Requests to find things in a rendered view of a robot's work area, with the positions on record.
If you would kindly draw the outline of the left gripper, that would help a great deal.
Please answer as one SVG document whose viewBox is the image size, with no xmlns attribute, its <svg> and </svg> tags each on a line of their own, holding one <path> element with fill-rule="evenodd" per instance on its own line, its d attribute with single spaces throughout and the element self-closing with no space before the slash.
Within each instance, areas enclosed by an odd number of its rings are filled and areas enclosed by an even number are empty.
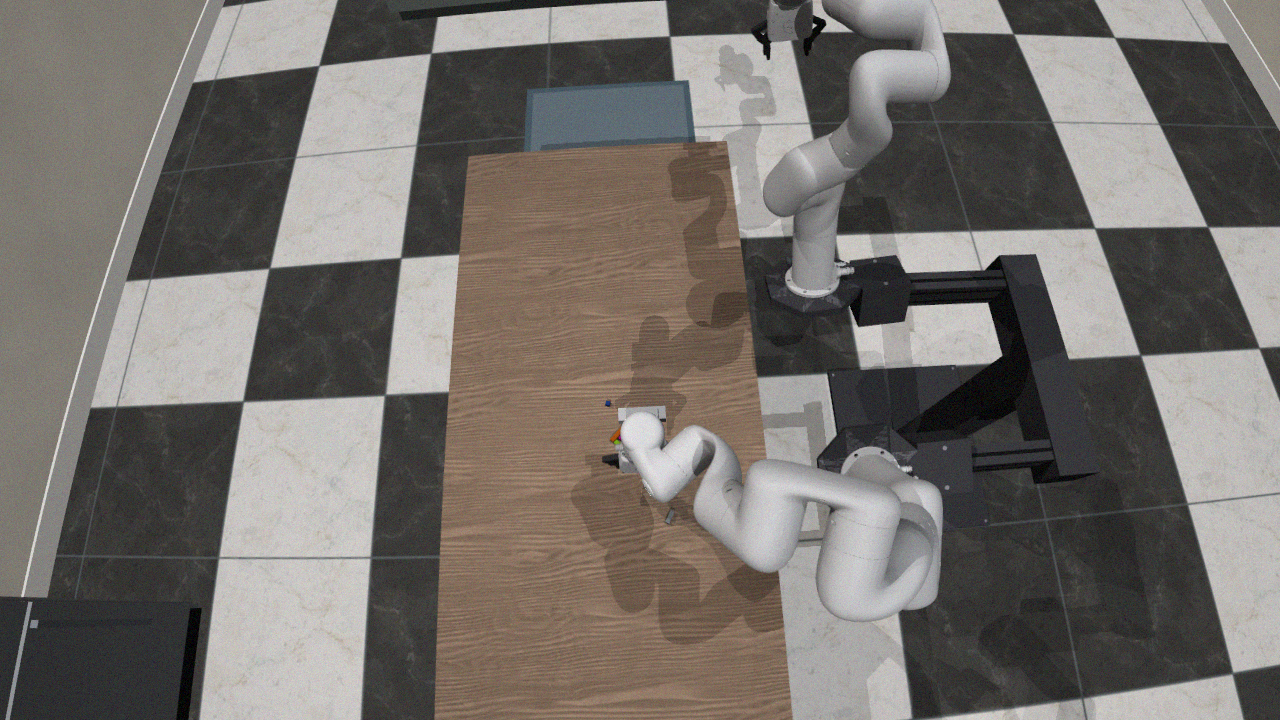
<svg viewBox="0 0 1280 720">
<path fill-rule="evenodd" d="M 634 464 L 631 465 L 622 452 L 602 456 L 602 462 L 608 462 L 611 466 L 616 466 L 622 473 L 639 473 L 637 469 L 634 468 Z"/>
</svg>

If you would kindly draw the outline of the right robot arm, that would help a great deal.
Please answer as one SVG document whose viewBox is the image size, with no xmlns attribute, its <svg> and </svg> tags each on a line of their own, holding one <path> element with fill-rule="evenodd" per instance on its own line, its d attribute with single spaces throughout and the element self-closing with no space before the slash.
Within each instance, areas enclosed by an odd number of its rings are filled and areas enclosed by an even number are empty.
<svg viewBox="0 0 1280 720">
<path fill-rule="evenodd" d="M 786 152 L 765 177 L 765 208 L 776 217 L 794 217 L 792 266 L 785 283 L 806 299 L 833 293 L 837 277 L 854 273 L 854 266 L 835 263 L 838 208 L 846 181 L 892 138 L 886 104 L 936 102 L 951 79 L 932 0 L 820 1 L 827 15 L 863 38 L 906 41 L 908 50 L 859 56 L 849 77 L 849 118 L 835 132 Z"/>
</svg>

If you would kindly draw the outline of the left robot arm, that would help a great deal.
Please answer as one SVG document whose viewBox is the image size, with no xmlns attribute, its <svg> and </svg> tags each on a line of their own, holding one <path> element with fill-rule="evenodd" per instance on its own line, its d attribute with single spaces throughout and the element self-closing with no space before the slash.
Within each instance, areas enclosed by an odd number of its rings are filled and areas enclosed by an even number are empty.
<svg viewBox="0 0 1280 720">
<path fill-rule="evenodd" d="M 817 562 L 817 591 L 836 618 L 870 623 L 934 602 L 942 496 L 931 482 L 908 475 L 913 468 L 899 468 L 884 448 L 855 450 L 840 474 L 763 459 L 748 469 L 742 486 L 733 448 L 707 428 L 686 427 L 664 446 L 666 406 L 618 407 L 618 421 L 622 443 L 614 445 L 616 451 L 635 465 L 646 492 L 660 503 L 709 466 L 694 498 L 694 515 L 756 571 L 778 571 L 792 559 L 808 502 L 832 506 Z"/>
</svg>

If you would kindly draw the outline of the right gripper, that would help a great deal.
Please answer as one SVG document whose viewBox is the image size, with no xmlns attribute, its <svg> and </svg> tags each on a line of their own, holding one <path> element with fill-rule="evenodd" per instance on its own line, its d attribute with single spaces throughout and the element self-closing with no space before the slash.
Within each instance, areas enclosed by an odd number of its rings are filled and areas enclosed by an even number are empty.
<svg viewBox="0 0 1280 720">
<path fill-rule="evenodd" d="M 806 12 L 808 10 L 808 12 Z M 817 24 L 813 28 L 813 24 Z M 804 38 L 803 49 L 805 55 L 812 50 L 812 42 L 824 29 L 826 20 L 813 15 L 813 1 L 806 0 L 797 6 L 785 6 L 771 0 L 765 20 L 753 27 L 753 36 L 763 44 L 763 55 L 771 59 L 771 42 L 782 42 Z M 765 35 L 760 32 L 767 28 Z M 812 36 L 812 37 L 810 37 Z"/>
</svg>

